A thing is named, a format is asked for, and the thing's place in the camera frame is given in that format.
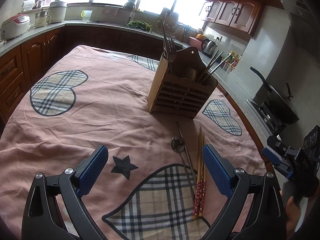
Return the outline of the person's right hand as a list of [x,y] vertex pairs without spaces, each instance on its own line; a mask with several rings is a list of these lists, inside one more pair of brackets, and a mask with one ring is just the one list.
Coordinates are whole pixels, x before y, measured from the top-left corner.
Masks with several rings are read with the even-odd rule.
[[298,224],[298,221],[301,216],[300,208],[294,203],[294,197],[291,196],[287,201],[285,206],[285,213],[286,213],[286,239],[290,239],[294,233],[295,228]]

